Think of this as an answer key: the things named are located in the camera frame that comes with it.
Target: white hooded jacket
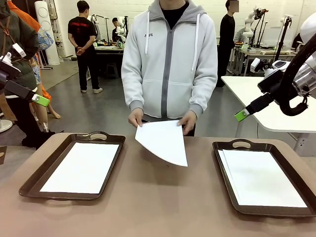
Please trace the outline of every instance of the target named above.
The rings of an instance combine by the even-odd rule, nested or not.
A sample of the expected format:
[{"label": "white hooded jacket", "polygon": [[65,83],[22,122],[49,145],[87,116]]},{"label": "white hooded jacket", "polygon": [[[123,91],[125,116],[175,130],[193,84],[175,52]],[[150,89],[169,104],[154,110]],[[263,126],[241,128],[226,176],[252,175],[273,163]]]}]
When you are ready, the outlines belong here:
[{"label": "white hooded jacket", "polygon": [[144,110],[144,119],[199,117],[217,82],[217,41],[212,19],[189,6],[171,30],[155,0],[134,19],[126,40],[122,81],[126,104]]}]

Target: dark green jacket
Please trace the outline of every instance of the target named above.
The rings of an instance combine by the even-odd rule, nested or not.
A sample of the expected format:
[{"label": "dark green jacket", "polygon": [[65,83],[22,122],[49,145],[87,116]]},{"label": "dark green jacket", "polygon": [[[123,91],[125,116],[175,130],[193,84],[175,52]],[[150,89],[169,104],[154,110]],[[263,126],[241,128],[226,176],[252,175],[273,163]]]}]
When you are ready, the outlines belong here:
[{"label": "dark green jacket", "polygon": [[[27,25],[17,14],[11,12],[6,0],[0,0],[0,22],[6,26],[7,18],[10,16],[9,32],[12,38],[18,43],[24,52],[26,53],[27,61],[20,60],[13,63],[13,66],[21,71],[21,74],[14,80],[15,82],[28,87],[31,90],[36,88],[36,80],[33,70],[29,64],[29,61],[38,51],[39,42],[37,33]],[[0,27],[0,54],[3,49],[4,32]],[[6,36],[5,53],[7,53],[13,45],[10,36]],[[8,91],[5,91],[5,95],[12,95]]]}]

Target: neck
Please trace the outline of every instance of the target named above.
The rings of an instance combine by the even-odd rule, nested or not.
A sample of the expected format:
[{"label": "neck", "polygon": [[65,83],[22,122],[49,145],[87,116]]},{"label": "neck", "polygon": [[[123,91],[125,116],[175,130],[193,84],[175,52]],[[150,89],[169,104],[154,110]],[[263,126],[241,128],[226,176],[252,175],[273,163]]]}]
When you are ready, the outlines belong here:
[{"label": "neck", "polygon": [[159,0],[163,10],[175,10],[183,7],[186,4],[185,0]]},{"label": "neck", "polygon": [[230,17],[233,17],[234,12],[230,12],[230,11],[228,11],[228,12],[227,12],[227,15],[229,15]]},{"label": "neck", "polygon": [[79,17],[87,18],[87,16],[84,13],[79,13]]}]

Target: tray handle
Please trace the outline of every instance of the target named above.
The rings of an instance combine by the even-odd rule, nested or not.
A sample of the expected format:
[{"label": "tray handle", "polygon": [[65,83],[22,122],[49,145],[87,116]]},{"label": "tray handle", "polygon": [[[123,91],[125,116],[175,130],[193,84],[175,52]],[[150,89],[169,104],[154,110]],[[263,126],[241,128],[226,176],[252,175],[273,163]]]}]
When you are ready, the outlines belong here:
[{"label": "tray handle", "polygon": [[87,140],[87,141],[96,141],[96,140],[100,140],[100,139],[91,139],[91,136],[96,135],[96,134],[102,134],[104,136],[106,136],[106,139],[102,139],[104,141],[106,141],[108,138],[112,137],[110,134],[106,133],[106,132],[102,132],[102,131],[95,131],[95,132],[91,132],[89,134],[84,134],[84,135],[78,135],[78,138],[82,139],[82,140]]},{"label": "tray handle", "polygon": [[233,141],[231,141],[231,142],[228,142],[228,145],[230,145],[232,149],[244,149],[244,148],[248,149],[247,147],[237,147],[237,148],[235,148],[235,147],[234,147],[234,143],[236,143],[236,142],[245,142],[245,143],[248,143],[248,144],[250,145],[250,149],[253,149],[253,146],[255,145],[255,143],[253,143],[253,142],[251,142],[251,141],[249,141],[249,140],[246,140],[246,139],[242,139],[242,138],[240,138],[240,139],[235,139],[235,140],[233,140]]}]

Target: white cylinder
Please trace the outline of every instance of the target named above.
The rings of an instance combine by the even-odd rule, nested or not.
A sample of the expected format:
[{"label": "white cylinder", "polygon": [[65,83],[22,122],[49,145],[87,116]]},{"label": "white cylinder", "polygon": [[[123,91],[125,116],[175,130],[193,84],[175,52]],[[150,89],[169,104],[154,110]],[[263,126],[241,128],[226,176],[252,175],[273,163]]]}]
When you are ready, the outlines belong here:
[{"label": "white cylinder", "polygon": [[48,64],[58,65],[58,64],[60,64],[60,62],[59,62],[59,57],[58,57],[58,52],[57,52],[57,46],[55,43],[53,28],[52,28],[51,23],[50,23],[47,3],[45,1],[36,1],[35,2],[35,10],[36,10],[36,15],[38,17],[38,21],[39,21],[40,25],[42,26],[42,28],[45,31],[47,31],[47,33],[54,40],[53,45],[51,47],[49,47],[47,50],[45,50],[46,55],[47,55],[47,59],[48,59]]}]

